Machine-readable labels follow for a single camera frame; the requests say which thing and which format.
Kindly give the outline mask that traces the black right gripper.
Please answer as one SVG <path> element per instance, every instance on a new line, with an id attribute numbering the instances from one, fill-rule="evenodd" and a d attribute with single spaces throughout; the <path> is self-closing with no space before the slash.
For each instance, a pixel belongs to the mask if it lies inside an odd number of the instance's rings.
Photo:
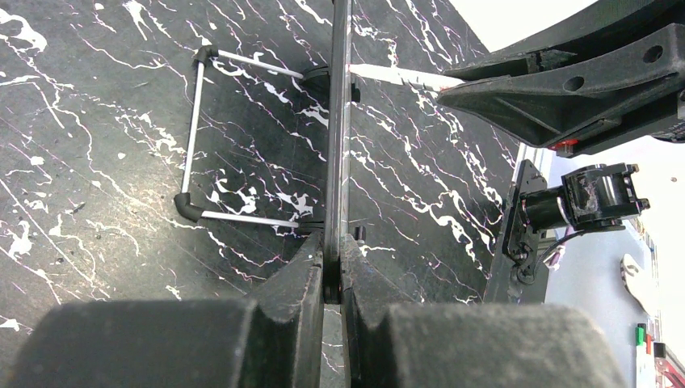
<path id="1" fill-rule="evenodd" d="M 445 70 L 489 79 L 442 91 L 438 102 L 562 158 L 644 136 L 683 144 L 683 22 L 683 1 L 597 1 Z"/>

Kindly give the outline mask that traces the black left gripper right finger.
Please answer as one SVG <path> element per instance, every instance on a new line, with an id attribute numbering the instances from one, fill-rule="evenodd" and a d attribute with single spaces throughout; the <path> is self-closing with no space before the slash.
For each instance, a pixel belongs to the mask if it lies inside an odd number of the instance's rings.
<path id="1" fill-rule="evenodd" d="M 417 303 L 340 242 L 349 387 L 623 387 L 600 329 L 566 306 Z"/>

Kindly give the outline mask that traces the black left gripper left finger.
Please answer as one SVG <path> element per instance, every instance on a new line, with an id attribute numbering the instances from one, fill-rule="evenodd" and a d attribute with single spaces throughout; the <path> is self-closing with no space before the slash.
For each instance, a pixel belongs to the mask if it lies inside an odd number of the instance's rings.
<path id="1" fill-rule="evenodd" d="M 69 304 L 22 347 L 9 387 L 317 387 L 322 246 L 242 297 Z"/>

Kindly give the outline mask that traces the white marker red cap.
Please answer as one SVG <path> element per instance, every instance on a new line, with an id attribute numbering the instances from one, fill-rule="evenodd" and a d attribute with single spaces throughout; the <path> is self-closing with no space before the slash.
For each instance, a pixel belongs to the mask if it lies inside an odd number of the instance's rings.
<path id="1" fill-rule="evenodd" d="M 441 74 L 371 64 L 350 64 L 348 70 L 362 78 L 411 86 L 415 89 L 440 92 L 464 83 L 463 80 Z"/>

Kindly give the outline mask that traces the white board black frame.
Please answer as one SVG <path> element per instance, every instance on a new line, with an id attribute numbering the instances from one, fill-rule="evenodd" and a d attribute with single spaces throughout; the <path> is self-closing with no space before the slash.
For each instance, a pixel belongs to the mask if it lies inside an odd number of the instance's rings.
<path id="1" fill-rule="evenodd" d="M 344 386 L 351 385 L 346 316 L 343 298 L 343 246 L 348 235 L 349 129 L 351 121 L 351 41 L 353 1 L 335 1 L 330 59 L 326 217 L 323 290 L 326 302 L 340 307 Z"/>

